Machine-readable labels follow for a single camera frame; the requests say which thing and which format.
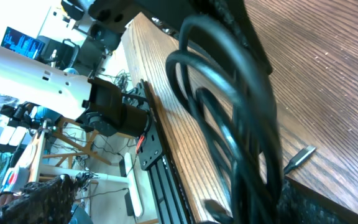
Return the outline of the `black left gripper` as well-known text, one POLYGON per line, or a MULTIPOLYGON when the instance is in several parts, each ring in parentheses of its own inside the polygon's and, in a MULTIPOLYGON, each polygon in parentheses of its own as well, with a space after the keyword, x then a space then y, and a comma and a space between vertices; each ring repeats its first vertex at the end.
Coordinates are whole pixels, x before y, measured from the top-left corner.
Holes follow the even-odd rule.
POLYGON ((88 14, 99 24, 117 33, 142 13, 166 34, 178 32, 186 17, 198 11, 190 0, 95 0, 88 14))

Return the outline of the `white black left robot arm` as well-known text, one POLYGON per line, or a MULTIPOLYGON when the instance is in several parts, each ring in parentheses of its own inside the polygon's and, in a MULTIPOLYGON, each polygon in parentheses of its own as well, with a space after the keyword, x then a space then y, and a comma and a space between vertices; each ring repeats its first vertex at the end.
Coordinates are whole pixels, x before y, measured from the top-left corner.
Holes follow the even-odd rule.
MULTIPOLYGON (((193 67, 220 88, 241 115, 257 124, 257 103, 271 99, 272 66, 242 1, 95 1, 97 24, 120 33, 139 13, 174 31, 179 49, 166 59, 171 89, 182 106, 194 106, 188 79, 193 67)), ((0 94, 51 109, 103 135, 140 136, 144 110, 122 103, 118 87, 100 78, 65 73, 0 47, 0 94)))

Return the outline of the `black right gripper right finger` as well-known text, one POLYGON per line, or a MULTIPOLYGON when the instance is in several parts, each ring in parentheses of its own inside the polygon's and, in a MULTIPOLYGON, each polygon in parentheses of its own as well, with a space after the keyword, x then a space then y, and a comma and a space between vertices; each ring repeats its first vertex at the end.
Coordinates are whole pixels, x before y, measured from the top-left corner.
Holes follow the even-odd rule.
POLYGON ((284 224, 358 224, 357 213, 289 178, 277 210, 284 224))

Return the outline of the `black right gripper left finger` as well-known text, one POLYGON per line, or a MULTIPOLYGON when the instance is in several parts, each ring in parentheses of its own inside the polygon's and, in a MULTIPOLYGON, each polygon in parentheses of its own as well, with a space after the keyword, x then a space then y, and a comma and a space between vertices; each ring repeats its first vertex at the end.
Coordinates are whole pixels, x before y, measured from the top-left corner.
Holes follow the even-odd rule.
POLYGON ((3 223, 69 223, 80 179, 67 174, 25 184, 23 194, 0 207, 3 223))

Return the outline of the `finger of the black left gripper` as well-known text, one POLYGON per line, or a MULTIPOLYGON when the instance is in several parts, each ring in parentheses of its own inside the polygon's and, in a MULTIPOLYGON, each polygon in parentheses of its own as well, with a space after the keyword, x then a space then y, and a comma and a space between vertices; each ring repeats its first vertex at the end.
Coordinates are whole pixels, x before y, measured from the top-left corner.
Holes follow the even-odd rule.
POLYGON ((270 75, 273 68, 247 14, 244 0, 195 0, 203 14, 218 20, 253 56, 262 71, 270 75))

